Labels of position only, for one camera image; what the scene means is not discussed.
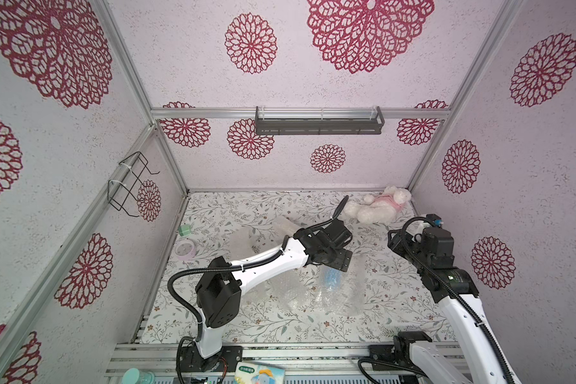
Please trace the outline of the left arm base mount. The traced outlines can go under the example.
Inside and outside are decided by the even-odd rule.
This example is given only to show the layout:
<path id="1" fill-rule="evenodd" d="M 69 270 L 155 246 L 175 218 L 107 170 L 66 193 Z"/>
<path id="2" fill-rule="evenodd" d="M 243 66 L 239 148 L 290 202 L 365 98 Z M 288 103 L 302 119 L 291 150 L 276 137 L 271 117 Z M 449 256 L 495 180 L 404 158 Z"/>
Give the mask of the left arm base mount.
<path id="1" fill-rule="evenodd" d="M 243 360 L 241 346 L 223 346 L 209 358 L 203 358 L 198 348 L 190 343 L 178 349 L 177 371 L 185 373 L 234 373 L 238 363 Z"/>

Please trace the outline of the blue vase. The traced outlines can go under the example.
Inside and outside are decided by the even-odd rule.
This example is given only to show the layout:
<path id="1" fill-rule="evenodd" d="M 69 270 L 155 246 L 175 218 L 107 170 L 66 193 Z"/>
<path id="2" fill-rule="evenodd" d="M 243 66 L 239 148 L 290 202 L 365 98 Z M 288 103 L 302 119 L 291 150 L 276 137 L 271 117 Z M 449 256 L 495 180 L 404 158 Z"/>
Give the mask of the blue vase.
<path id="1" fill-rule="evenodd" d="M 342 286 L 343 275 L 340 270 L 325 267 L 322 273 L 323 287 L 328 291 L 339 289 Z"/>

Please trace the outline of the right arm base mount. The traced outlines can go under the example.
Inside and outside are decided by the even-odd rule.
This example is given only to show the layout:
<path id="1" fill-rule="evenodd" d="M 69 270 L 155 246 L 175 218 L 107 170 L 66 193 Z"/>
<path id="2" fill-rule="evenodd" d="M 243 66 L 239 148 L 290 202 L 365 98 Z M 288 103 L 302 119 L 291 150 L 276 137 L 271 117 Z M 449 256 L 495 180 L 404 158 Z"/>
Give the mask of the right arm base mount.
<path id="1" fill-rule="evenodd" d="M 410 345 L 416 342 L 432 342 L 432 338 L 423 331 L 400 331 L 393 337 L 392 344 L 370 345 L 373 370 L 421 372 L 410 357 Z"/>

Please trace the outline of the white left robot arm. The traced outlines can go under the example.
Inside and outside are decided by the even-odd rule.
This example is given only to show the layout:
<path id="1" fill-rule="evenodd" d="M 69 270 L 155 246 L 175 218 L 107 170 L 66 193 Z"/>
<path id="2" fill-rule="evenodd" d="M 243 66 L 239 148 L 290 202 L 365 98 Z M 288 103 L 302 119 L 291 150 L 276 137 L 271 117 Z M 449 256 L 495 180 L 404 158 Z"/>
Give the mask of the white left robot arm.
<path id="1" fill-rule="evenodd" d="M 167 282 L 171 297 L 195 317 L 193 346 L 198 356 L 208 359 L 222 349 L 224 327 L 239 313 L 241 299 L 258 285 L 283 273 L 309 265 L 348 271 L 352 251 L 347 249 L 353 234 L 340 219 L 298 229 L 286 235 L 275 248 L 247 259 L 228 262 L 213 259 L 206 268 L 182 270 Z M 187 276 L 200 275 L 195 286 L 196 303 L 190 304 L 174 285 Z"/>

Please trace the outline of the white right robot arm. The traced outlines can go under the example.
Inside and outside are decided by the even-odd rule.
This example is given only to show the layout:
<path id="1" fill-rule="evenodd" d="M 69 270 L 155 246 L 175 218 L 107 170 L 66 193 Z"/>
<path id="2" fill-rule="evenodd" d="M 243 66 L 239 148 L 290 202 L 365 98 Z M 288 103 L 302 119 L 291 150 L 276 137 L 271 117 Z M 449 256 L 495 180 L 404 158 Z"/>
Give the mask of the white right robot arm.
<path id="1" fill-rule="evenodd" d="M 396 337 L 402 344 L 397 354 L 419 368 L 432 383 L 520 383 L 490 328 L 473 279 L 454 265 L 451 232 L 433 223 L 417 235 L 410 235 L 407 228 L 391 230 L 387 246 L 416 268 L 422 284 L 451 325 L 470 375 L 465 376 L 449 363 L 422 332 Z"/>

